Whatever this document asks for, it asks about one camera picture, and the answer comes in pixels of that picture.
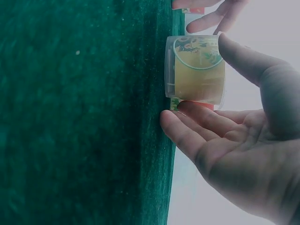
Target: hand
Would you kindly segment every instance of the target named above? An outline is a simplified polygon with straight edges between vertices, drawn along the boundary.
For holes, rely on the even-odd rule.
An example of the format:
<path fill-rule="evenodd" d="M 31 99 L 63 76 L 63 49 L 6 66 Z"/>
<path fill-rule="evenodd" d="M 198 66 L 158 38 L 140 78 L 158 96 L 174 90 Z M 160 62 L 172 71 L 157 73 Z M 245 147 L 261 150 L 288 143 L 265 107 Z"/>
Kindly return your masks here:
<path fill-rule="evenodd" d="M 174 0 L 172 8 L 211 7 L 220 1 L 221 0 Z M 215 12 L 191 22 L 187 26 L 187 31 L 189 33 L 195 33 L 218 25 L 214 35 L 218 34 L 219 31 L 226 32 L 234 24 L 237 16 L 248 2 L 249 0 L 225 0 Z"/>
<path fill-rule="evenodd" d="M 263 110 L 211 111 L 183 101 L 163 111 L 165 134 L 206 181 L 243 210 L 288 224 L 300 203 L 300 74 L 219 37 L 223 59 L 260 87 Z"/>

